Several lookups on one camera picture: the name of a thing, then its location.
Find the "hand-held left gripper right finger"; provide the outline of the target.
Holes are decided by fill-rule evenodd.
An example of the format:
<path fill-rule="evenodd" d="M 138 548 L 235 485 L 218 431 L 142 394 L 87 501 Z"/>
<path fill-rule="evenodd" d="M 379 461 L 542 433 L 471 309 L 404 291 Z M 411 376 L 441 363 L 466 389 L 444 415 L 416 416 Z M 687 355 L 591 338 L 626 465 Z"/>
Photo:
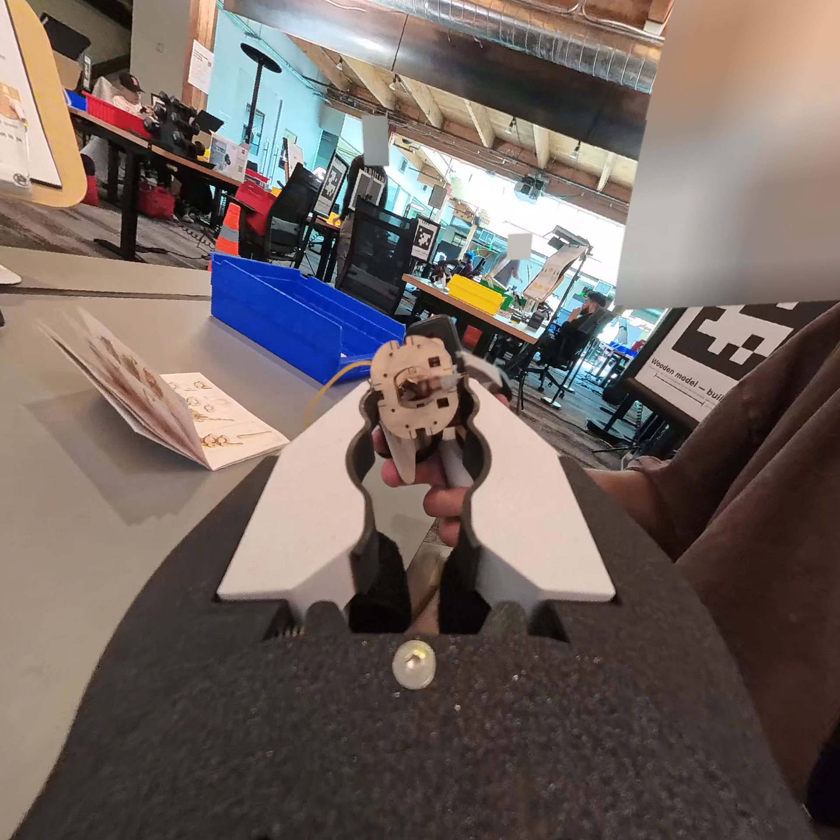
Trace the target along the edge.
<path fill-rule="evenodd" d="M 477 557 L 467 586 L 489 606 L 606 603 L 616 589 L 559 454 L 485 386 L 467 381 L 474 412 L 465 441 L 480 467 L 460 535 Z"/>

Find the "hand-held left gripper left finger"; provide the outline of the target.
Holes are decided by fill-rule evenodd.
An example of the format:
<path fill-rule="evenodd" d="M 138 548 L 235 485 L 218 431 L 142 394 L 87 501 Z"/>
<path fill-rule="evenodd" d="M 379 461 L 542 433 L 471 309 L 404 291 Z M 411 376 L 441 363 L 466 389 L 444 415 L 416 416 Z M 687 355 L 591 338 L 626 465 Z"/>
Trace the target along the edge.
<path fill-rule="evenodd" d="M 217 588 L 221 602 L 287 602 L 303 619 L 342 612 L 376 576 L 370 387 L 357 385 L 279 453 Z"/>

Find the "wooden model assembly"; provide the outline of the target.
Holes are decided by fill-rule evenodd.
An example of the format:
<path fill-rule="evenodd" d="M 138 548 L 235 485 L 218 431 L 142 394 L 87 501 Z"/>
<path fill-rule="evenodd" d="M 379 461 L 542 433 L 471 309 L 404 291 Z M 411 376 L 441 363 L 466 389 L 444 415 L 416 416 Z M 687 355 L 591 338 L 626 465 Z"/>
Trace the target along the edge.
<path fill-rule="evenodd" d="M 417 464 L 455 440 L 465 374 L 441 339 L 409 335 L 378 349 L 370 381 L 397 473 L 412 485 Z"/>

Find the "yellow rubber band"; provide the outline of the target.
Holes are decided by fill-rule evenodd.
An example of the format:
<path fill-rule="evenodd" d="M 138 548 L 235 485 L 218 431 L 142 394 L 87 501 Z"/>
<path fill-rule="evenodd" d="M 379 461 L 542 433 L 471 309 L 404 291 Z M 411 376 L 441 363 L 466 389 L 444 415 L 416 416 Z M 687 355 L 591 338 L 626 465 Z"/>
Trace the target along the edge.
<path fill-rule="evenodd" d="M 304 428 L 309 428 L 313 422 L 314 412 L 316 406 L 319 404 L 321 399 L 327 394 L 327 392 L 336 385 L 343 376 L 348 374 L 351 371 L 355 371 L 361 368 L 370 368 L 372 363 L 372 359 L 362 359 L 362 360 L 355 360 L 346 364 L 344 367 L 339 369 L 333 376 L 331 376 L 316 392 L 316 394 L 311 398 L 309 401 L 306 411 L 304 413 Z"/>

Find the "person's right forearm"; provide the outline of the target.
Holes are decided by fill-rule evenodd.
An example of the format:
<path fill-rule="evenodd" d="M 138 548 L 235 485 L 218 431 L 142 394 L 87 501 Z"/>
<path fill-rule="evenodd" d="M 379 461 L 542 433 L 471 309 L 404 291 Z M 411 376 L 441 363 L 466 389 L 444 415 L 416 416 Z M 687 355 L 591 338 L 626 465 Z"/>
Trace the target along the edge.
<path fill-rule="evenodd" d="M 585 469 L 584 472 L 676 562 L 681 555 L 679 540 L 665 494 L 658 483 L 668 464 L 668 461 L 645 456 L 627 469 Z"/>

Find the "person's right hand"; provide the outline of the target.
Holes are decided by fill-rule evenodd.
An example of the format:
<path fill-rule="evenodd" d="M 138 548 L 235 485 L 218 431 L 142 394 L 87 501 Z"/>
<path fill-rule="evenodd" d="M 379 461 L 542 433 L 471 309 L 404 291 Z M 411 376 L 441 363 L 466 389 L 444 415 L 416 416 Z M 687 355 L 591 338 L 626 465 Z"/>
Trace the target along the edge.
<path fill-rule="evenodd" d="M 376 454 L 384 458 L 381 467 L 384 483 L 393 489 L 409 487 L 409 483 L 403 480 L 396 467 L 380 427 L 375 429 L 372 439 Z M 428 516 L 437 521 L 437 532 L 441 542 L 453 549 L 459 540 L 460 515 L 467 489 L 449 482 L 440 448 L 416 465 L 413 484 L 428 487 L 423 499 L 423 509 Z"/>

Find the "yellow plastic bin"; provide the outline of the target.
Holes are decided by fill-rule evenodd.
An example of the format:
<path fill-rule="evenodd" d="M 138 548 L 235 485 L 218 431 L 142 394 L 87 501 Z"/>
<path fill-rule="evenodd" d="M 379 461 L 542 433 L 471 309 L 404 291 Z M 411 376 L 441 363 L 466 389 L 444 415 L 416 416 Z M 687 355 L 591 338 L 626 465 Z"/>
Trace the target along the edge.
<path fill-rule="evenodd" d="M 461 275 L 452 276 L 447 284 L 447 292 L 450 298 L 461 301 L 489 316 L 495 316 L 507 298 L 506 294 Z"/>

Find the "black mesh chair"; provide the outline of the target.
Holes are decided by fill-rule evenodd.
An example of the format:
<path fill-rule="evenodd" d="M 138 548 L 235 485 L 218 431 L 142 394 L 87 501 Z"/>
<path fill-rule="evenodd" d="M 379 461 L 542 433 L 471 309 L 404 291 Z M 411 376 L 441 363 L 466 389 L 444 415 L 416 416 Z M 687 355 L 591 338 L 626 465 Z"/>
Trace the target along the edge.
<path fill-rule="evenodd" d="M 350 247 L 335 286 L 378 312 L 393 317 L 403 299 L 417 220 L 359 198 Z"/>

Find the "wooden display board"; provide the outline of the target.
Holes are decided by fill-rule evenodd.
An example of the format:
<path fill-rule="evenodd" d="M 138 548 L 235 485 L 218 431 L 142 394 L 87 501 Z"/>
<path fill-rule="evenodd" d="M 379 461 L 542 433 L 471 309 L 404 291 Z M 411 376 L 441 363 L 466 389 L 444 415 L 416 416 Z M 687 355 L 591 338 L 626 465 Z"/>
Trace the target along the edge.
<path fill-rule="evenodd" d="M 578 277 L 592 252 L 592 245 L 587 239 L 559 225 L 549 237 L 549 246 L 554 248 L 554 253 L 546 259 L 537 276 L 519 293 L 527 303 L 538 305 L 546 302 L 575 263 L 578 263 L 578 268 L 574 277 Z"/>

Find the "blue plastic bin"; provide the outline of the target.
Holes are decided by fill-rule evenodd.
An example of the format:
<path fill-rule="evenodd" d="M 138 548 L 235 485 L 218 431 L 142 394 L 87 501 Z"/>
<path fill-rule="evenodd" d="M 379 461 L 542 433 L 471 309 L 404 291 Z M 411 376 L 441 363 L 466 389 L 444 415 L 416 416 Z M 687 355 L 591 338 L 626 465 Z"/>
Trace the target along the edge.
<path fill-rule="evenodd" d="M 322 385 L 404 341 L 401 323 L 298 269 L 215 254 L 209 274 L 215 319 Z"/>

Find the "black red chair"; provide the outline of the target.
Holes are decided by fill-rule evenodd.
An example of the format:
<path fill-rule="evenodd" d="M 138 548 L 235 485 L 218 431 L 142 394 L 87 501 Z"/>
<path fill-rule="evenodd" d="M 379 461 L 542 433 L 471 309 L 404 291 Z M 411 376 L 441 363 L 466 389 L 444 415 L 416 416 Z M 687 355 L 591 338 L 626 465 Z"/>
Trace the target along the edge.
<path fill-rule="evenodd" d="M 287 261 L 298 268 L 321 183 L 298 162 L 277 196 L 254 184 L 243 184 L 235 195 L 240 205 L 239 255 L 266 263 Z"/>

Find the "instruction booklet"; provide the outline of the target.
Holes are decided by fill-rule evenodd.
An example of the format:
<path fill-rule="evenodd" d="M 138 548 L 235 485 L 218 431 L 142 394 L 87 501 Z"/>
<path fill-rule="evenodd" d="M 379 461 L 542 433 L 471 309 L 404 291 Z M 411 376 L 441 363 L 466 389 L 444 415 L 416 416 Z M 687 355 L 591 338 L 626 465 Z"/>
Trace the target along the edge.
<path fill-rule="evenodd" d="M 206 469 L 218 471 L 289 444 L 204 374 L 159 374 L 86 310 L 38 326 L 136 434 Z"/>

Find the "orange traffic cone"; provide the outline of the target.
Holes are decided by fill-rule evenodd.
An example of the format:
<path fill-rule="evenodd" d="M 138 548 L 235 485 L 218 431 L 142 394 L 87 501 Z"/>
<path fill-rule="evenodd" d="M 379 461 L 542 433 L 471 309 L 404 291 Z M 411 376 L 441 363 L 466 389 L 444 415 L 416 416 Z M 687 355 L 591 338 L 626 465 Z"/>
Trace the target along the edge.
<path fill-rule="evenodd" d="M 224 221 L 213 245 L 213 255 L 239 257 L 239 234 L 242 208 L 231 199 L 227 203 Z"/>

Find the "black framed tag sign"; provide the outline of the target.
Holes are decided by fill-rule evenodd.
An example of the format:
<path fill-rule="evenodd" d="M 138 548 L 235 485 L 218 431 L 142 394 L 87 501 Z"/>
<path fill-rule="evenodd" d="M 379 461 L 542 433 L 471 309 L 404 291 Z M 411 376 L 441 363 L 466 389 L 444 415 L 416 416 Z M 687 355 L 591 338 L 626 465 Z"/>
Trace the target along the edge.
<path fill-rule="evenodd" d="M 694 428 L 745 375 L 833 305 L 675 308 L 627 368 L 623 387 L 657 415 Z"/>

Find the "dark ceiling duct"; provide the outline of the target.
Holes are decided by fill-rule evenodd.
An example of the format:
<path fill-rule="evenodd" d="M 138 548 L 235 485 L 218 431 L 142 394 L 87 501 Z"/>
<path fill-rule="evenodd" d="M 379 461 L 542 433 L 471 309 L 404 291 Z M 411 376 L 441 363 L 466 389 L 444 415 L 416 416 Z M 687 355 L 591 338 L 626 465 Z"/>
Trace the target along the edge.
<path fill-rule="evenodd" d="M 649 95 L 664 39 L 597 17 L 587 2 L 415 1 L 406 14 Z"/>

